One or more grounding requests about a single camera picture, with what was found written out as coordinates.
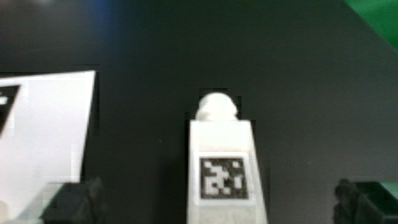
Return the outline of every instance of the black object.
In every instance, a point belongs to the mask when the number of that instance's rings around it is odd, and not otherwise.
[[[105,197],[100,178],[65,184],[47,207],[45,224],[105,224]]]
[[[15,104],[15,98],[18,94],[20,86],[0,87],[0,97],[6,97],[6,103],[0,104],[0,134],[4,130],[4,125],[9,117],[9,111]]]
[[[340,181],[335,224],[398,224],[398,200],[379,182]]]

